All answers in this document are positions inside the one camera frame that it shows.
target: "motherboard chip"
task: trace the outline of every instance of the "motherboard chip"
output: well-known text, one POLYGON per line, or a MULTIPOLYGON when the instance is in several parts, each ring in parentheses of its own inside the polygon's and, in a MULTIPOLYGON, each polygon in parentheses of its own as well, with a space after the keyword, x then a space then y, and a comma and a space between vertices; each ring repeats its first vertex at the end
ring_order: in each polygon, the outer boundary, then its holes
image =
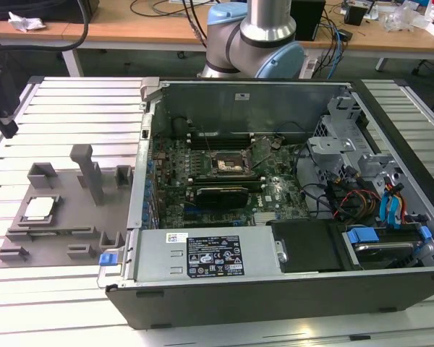
POLYGON ((249 170, 245 152, 213 153, 212 169, 216 174, 244 175, 249 170))

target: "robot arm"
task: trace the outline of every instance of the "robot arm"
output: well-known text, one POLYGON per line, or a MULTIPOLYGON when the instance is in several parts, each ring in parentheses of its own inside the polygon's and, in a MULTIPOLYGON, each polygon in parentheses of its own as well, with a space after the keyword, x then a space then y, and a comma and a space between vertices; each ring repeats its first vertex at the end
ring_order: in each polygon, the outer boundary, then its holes
POLYGON ((208 16, 202 77, 291 78, 304 62, 291 0, 217 4, 208 16))

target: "sticker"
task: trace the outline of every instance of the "sticker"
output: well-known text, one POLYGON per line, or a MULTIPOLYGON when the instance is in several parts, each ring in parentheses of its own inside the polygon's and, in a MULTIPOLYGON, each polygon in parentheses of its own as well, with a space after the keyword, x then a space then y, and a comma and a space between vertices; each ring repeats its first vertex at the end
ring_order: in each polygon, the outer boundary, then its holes
POLYGON ((235 101, 248 101, 250 97, 249 93, 236 93, 234 95, 235 101))
POLYGON ((244 275, 239 236, 190 237, 186 240, 189 277, 244 275))
POLYGON ((166 243, 185 243, 187 241, 188 233, 167 233, 166 243))

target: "paper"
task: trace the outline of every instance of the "paper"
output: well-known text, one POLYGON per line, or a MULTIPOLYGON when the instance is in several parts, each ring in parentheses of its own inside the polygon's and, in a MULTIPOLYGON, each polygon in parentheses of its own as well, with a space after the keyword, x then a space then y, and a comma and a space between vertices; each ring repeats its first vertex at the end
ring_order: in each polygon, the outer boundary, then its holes
POLYGON ((28 30, 38 30, 46 27, 40 18, 24 18, 11 12, 8 12, 8 15, 8 23, 11 24, 14 29, 20 30, 24 33, 28 30))

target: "blue latch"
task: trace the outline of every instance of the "blue latch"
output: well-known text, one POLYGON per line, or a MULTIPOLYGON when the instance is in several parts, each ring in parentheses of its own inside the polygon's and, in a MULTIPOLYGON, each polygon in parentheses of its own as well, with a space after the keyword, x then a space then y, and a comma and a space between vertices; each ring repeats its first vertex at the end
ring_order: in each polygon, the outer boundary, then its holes
POLYGON ((103 253, 98 261, 100 266, 115 266, 117 265, 117 254, 103 253))
POLYGON ((431 232, 427 226, 422 226, 420 228, 420 233, 421 233, 421 236, 423 237, 423 239, 425 240, 425 242, 433 237, 433 235, 431 234, 431 232))
POLYGON ((393 226, 396 229, 400 228, 400 224, 396 222, 397 208, 399 208, 399 199, 392 197, 391 207, 389 208, 388 214, 388 225, 393 226))
POLYGON ((378 242, 379 238, 374 228, 353 228, 347 231, 351 244, 359 244, 361 242, 378 242))

